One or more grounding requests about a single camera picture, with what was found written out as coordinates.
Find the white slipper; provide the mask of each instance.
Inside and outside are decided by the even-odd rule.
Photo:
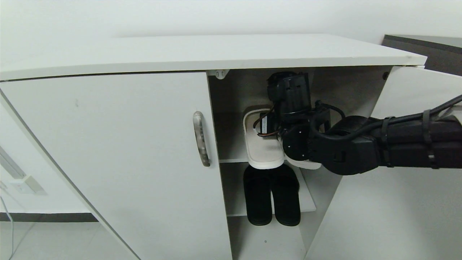
[[[273,169],[284,163],[285,155],[281,143],[275,136],[262,138],[258,136],[253,124],[260,113],[269,111],[268,108],[251,110],[243,118],[244,139],[249,157],[249,164],[256,169]]]

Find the hinge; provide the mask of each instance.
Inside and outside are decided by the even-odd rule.
[[[215,76],[217,79],[222,80],[226,77],[229,69],[211,69],[207,71],[207,76]]]

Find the floor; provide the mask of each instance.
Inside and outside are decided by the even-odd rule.
[[[136,260],[98,222],[14,223],[12,260]],[[0,222],[0,259],[11,254],[11,224]]]

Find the black slipper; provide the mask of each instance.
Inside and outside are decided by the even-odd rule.
[[[297,226],[300,223],[300,202],[295,172],[283,164],[271,170],[273,184],[274,214],[279,223],[285,226]]]
[[[255,226],[269,224],[273,217],[269,171],[247,167],[244,171],[244,193],[249,222]]]

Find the gray floor tile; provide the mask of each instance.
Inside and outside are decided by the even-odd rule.
[[[81,260],[100,223],[15,223],[12,260]],[[11,228],[1,223],[1,259],[11,251]]]

